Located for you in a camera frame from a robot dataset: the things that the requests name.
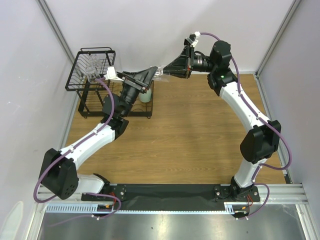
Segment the small clear cup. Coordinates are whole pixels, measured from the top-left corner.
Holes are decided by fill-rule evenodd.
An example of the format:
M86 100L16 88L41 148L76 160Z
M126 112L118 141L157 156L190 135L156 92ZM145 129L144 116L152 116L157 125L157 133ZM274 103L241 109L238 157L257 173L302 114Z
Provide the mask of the small clear cup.
M96 82L96 79L100 78L100 74L96 67L88 66L85 68L85 76L89 83L93 84Z
M90 54L88 56L88 60L92 67L96 68L97 70L101 69L102 61L97 54Z
M155 72L152 78L154 82L165 82L165 83L168 83L170 79L171 79L171 76L164 74L164 71L160 68Z

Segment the green plastic cup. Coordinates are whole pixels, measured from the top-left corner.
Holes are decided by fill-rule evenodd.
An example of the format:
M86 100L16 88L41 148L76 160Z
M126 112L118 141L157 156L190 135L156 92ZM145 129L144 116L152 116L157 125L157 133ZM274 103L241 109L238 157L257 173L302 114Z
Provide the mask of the green plastic cup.
M138 97L142 103L149 103L152 99L152 90L148 89L145 93L140 92Z

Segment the clear plastic cup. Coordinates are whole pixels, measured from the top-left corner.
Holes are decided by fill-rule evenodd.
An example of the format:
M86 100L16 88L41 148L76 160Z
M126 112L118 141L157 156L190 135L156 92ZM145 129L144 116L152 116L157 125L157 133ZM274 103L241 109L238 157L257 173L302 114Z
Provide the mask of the clear plastic cup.
M139 98L142 102L147 102L149 100L149 95L147 93L140 93Z

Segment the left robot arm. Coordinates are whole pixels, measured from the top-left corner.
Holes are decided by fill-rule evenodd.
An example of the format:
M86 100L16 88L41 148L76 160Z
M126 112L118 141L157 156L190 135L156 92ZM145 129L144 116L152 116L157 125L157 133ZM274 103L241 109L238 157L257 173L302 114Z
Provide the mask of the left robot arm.
M93 194L98 200L109 197L109 181L99 174L79 175L79 167L93 154L112 143L126 130L129 122L126 117L140 93L146 93L158 71L152 66L137 72L117 72L114 66L106 74L94 81L103 86L108 95L104 98L104 117L97 126L76 142L60 150L49 149L45 154L33 198L42 203L37 193L44 186L54 197L61 200L73 194Z

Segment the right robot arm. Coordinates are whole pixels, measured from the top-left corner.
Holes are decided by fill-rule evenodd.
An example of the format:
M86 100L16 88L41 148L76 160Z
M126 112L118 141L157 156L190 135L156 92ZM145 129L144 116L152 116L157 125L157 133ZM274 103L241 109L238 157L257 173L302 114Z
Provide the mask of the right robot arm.
M197 52L195 45L186 39L181 54L164 67L163 73L184 79L189 78L192 71L207 73L209 87L240 119L246 131L240 144L243 160L231 178L228 193L222 193L220 198L243 201L254 191L256 176L263 164L278 149L280 138L275 131L281 130L281 124L277 120L269 120L244 92L238 77L229 67L232 59L229 43L216 41L208 56Z

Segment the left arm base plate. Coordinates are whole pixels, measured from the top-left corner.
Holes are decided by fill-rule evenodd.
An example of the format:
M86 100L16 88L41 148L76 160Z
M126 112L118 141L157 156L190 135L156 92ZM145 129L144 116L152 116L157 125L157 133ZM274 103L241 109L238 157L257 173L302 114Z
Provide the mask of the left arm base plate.
M113 198L106 197L104 195L115 196L121 201L123 201L126 198L126 186L105 184L98 193L95 193L95 194L83 193L81 195L81 200L91 201L91 202L114 201Z

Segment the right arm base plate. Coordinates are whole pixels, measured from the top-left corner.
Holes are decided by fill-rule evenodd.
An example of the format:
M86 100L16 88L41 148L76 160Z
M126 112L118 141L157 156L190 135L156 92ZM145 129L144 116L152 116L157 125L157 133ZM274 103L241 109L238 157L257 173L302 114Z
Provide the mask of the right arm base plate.
M258 188L251 185L246 188L237 188L233 185L216 185L214 187L216 202L246 202L252 200L254 203L261 200Z

